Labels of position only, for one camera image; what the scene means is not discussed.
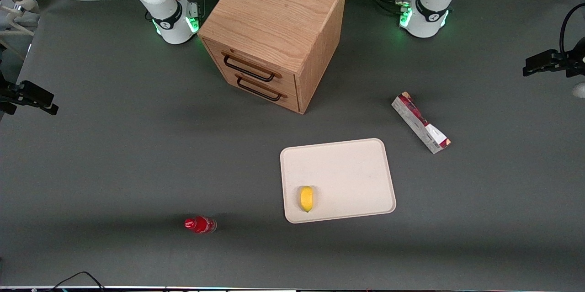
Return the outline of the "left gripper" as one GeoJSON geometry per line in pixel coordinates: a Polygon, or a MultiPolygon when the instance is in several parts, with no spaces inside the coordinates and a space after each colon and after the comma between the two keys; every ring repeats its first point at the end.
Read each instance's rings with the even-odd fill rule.
{"type": "Polygon", "coordinates": [[[523,77],[548,71],[564,71],[567,78],[585,75],[585,49],[560,52],[545,50],[525,59],[523,77]]]}

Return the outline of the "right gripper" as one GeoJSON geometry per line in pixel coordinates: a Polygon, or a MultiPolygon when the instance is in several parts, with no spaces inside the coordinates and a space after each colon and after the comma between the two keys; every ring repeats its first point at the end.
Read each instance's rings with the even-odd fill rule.
{"type": "Polygon", "coordinates": [[[14,115],[17,105],[32,106],[55,116],[59,107],[53,103],[54,94],[30,82],[21,84],[9,82],[0,72],[0,111],[7,115],[14,115]]]}

